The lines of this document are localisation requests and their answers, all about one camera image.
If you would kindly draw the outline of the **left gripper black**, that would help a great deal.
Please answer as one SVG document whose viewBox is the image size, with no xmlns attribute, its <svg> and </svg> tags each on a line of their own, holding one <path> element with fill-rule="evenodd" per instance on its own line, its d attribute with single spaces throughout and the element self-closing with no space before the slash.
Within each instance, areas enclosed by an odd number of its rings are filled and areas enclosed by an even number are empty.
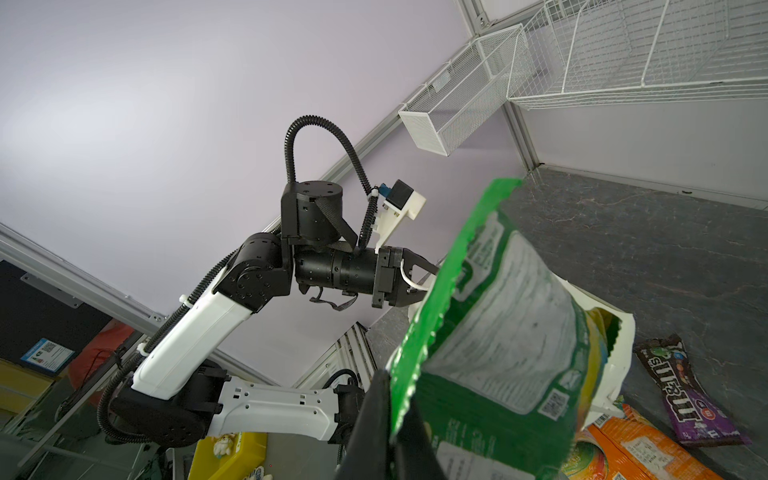
<svg viewBox="0 0 768 480">
<path fill-rule="evenodd" d="M 434 276 L 439 272 L 437 265 L 410 249 L 382 247 L 377 254 L 372 307 L 382 309 L 385 303 L 392 307 L 405 307 L 421 302 L 430 288 L 419 284 L 412 286 L 403 280 L 403 277 L 411 277 L 414 267 Z"/>
</svg>

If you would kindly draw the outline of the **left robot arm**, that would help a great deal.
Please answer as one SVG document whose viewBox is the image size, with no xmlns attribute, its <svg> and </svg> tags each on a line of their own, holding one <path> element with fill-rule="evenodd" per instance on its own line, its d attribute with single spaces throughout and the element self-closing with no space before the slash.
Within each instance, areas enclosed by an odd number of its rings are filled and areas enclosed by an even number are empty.
<svg viewBox="0 0 768 480">
<path fill-rule="evenodd" d="M 359 228 L 345 219 L 339 184 L 298 178 L 296 140 L 308 127 L 329 133 L 345 151 L 365 198 Z M 355 371 L 337 371 L 315 388 L 282 388 L 249 381 L 213 355 L 241 340 L 249 321 L 293 290 L 316 305 L 336 291 L 337 312 L 360 297 L 377 309 L 422 301 L 427 288 L 413 274 L 436 274 L 436 265 L 390 246 L 388 238 L 402 220 L 416 217 L 424 200 L 404 182 L 375 186 L 348 136 L 317 115 L 291 123 L 283 155 L 278 227 L 249 236 L 219 261 L 106 384 L 96 420 L 112 441 L 174 448 L 245 432 L 349 441 L 366 395 Z"/>
</svg>

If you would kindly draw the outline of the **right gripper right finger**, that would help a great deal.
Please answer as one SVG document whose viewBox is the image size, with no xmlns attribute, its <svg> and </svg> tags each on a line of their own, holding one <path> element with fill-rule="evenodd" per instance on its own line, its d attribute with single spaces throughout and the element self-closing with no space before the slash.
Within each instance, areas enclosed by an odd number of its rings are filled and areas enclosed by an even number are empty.
<svg viewBox="0 0 768 480">
<path fill-rule="evenodd" d="M 446 480 L 430 446 L 418 404 L 411 401 L 393 446 L 393 473 L 398 480 Z"/>
</svg>

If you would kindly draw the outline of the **illustrated paper gift bag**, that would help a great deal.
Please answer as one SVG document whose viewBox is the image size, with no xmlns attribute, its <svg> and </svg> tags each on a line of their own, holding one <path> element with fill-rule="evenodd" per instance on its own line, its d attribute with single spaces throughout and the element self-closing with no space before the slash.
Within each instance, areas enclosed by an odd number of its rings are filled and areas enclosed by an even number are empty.
<svg viewBox="0 0 768 480">
<path fill-rule="evenodd" d="M 571 282 L 501 275 L 476 300 L 452 299 L 441 321 L 424 373 L 518 415 L 558 420 L 572 398 L 585 426 L 617 412 L 634 318 Z"/>
</svg>

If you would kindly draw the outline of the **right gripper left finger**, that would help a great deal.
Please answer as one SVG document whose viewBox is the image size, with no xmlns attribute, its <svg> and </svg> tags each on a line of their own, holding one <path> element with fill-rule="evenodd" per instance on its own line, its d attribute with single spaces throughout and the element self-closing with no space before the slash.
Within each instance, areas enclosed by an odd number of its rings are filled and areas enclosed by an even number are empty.
<svg viewBox="0 0 768 480">
<path fill-rule="evenodd" d="M 335 479 L 389 479 L 390 427 L 390 374 L 387 370 L 378 370 L 365 395 Z"/>
</svg>

